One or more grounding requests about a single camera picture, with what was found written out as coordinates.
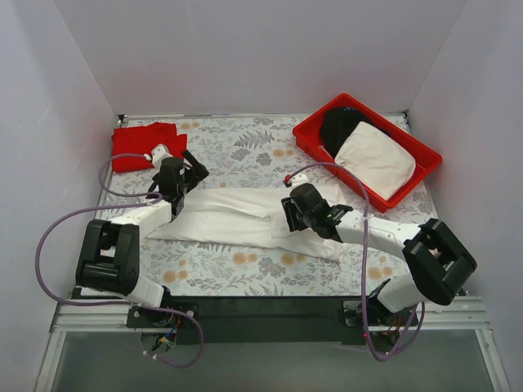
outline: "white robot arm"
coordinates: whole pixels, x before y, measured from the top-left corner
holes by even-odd
[[[171,222],[183,208],[184,197],[208,176],[207,168],[189,151],[173,157],[164,145],[152,152],[159,172],[149,188],[157,187],[163,199],[134,208],[110,220],[92,220],[86,228],[76,269],[76,283],[129,301],[158,307],[168,290],[140,274],[141,240]]]
[[[340,243],[362,243],[364,217],[351,207],[329,206],[304,175],[292,179],[290,197],[282,205],[291,231],[313,229]],[[368,217],[369,247],[407,262],[410,274],[388,279],[369,295],[376,319],[419,302],[448,305],[477,267],[476,261],[441,220],[423,225]]]

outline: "red cloth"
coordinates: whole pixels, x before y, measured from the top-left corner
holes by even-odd
[[[187,135],[177,135],[175,124],[155,122],[147,127],[117,128],[113,135],[113,156],[118,154],[149,154],[157,145],[166,145],[174,157],[187,149]],[[112,162],[117,173],[152,169],[153,164],[141,158],[119,158]]]

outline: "table surface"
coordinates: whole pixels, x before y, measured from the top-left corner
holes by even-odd
[[[387,116],[407,130],[403,116]],[[314,160],[294,142],[292,129],[304,117],[148,118],[129,121],[129,127],[157,121],[175,123],[186,133],[188,150],[210,171],[200,189],[276,188],[283,178]],[[111,173],[110,188],[124,193],[144,192],[154,172]],[[322,167],[306,172],[313,184],[339,184],[348,205],[363,210],[363,199]],[[104,195],[104,205],[135,203],[137,198]],[[101,219],[120,215],[108,210]],[[375,216],[399,222],[423,223],[436,216],[422,183],[398,207]],[[404,261],[369,250],[367,290],[383,279],[408,271]],[[360,294],[361,246],[352,245],[341,263],[286,252],[281,249],[239,247],[145,239],[141,244],[141,272],[179,296],[342,296]]]

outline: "black garment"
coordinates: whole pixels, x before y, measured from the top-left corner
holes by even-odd
[[[360,121],[373,125],[368,118],[354,108],[336,108],[325,112],[320,137],[331,157],[336,158],[343,143]]]

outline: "white folded cloth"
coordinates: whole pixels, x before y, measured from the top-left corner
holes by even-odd
[[[360,122],[334,159],[385,200],[412,178],[416,160],[376,127]]]
[[[316,188],[330,204],[345,204],[337,185]],[[220,188],[194,189],[170,224],[149,238],[226,243],[248,247],[277,248],[341,261],[348,245],[322,239],[311,229],[290,233],[281,199],[290,189]]]

